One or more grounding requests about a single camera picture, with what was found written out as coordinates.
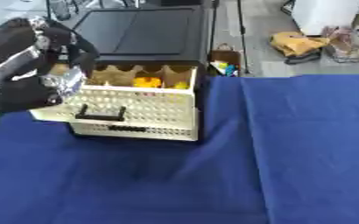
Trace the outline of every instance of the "black case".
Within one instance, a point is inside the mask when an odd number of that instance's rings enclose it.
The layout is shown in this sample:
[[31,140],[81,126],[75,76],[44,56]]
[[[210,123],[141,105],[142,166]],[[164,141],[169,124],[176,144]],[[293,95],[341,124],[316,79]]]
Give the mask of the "black case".
[[92,10],[74,30],[96,46],[100,64],[207,64],[208,9],[203,6]]

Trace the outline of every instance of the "white cabinet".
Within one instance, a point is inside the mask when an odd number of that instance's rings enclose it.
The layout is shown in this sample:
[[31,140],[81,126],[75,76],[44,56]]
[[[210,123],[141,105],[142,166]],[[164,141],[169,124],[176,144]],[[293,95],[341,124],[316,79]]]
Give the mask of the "white cabinet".
[[351,25],[359,0],[296,0],[292,17],[306,35],[321,35],[326,26]]

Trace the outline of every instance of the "yellow bag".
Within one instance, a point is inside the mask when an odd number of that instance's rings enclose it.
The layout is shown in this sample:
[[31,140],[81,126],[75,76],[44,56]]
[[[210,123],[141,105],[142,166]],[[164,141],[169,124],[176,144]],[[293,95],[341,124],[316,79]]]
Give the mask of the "yellow bag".
[[308,38],[299,32],[287,31],[274,34],[271,45],[286,57],[300,56],[329,44],[329,38]]

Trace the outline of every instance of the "white box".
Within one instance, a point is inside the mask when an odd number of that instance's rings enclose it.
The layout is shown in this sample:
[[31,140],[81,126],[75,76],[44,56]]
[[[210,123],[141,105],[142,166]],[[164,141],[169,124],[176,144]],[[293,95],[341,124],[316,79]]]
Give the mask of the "white box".
[[321,35],[326,26],[353,23],[359,0],[296,0],[292,17],[305,35]]
[[[77,95],[59,106],[31,112],[38,120],[70,123],[74,132],[80,135],[195,141],[198,110],[194,89],[198,68],[192,67],[188,72],[188,89],[85,85]],[[82,114],[90,117],[80,117],[83,107],[87,111]],[[124,112],[123,120],[111,119],[121,110]],[[108,130],[112,126],[146,131]]]

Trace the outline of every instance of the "blue tablecloth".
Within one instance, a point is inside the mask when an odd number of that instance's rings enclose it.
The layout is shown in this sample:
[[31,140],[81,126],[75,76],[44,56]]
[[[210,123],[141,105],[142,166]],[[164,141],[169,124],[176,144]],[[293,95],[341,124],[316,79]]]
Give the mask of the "blue tablecloth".
[[267,222],[238,79],[214,79],[203,143],[78,139],[0,120],[0,224]]
[[0,122],[0,224],[359,224],[359,75],[213,79],[205,141]]
[[359,75],[245,80],[272,224],[359,224]]

